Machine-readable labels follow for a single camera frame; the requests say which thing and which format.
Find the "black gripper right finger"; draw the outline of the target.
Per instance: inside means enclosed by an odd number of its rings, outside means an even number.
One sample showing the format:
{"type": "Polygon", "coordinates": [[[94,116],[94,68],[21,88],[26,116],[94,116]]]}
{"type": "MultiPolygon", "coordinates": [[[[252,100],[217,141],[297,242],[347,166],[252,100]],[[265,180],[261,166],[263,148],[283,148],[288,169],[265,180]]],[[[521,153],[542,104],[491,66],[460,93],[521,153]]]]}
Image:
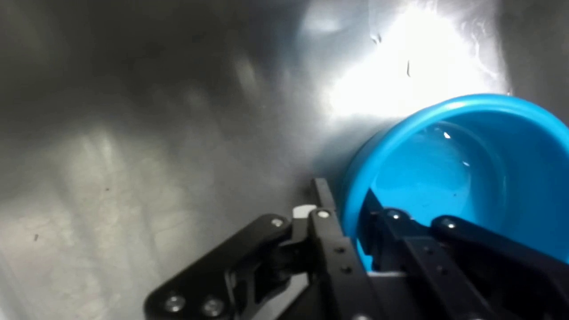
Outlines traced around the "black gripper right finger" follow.
{"type": "Polygon", "coordinates": [[[359,242],[387,320],[569,320],[569,265],[455,216],[416,223],[366,194],[359,242]]]}

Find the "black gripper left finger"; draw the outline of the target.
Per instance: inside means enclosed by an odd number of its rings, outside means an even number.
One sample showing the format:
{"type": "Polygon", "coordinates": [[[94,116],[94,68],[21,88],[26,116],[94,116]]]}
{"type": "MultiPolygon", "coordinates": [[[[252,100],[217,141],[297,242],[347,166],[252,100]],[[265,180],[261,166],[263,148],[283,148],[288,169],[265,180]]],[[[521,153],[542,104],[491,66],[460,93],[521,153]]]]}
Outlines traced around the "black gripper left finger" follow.
{"type": "Polygon", "coordinates": [[[304,217],[265,214],[154,288],[146,320],[252,320],[297,276],[307,287],[277,320],[386,320],[323,178],[304,217]]]}

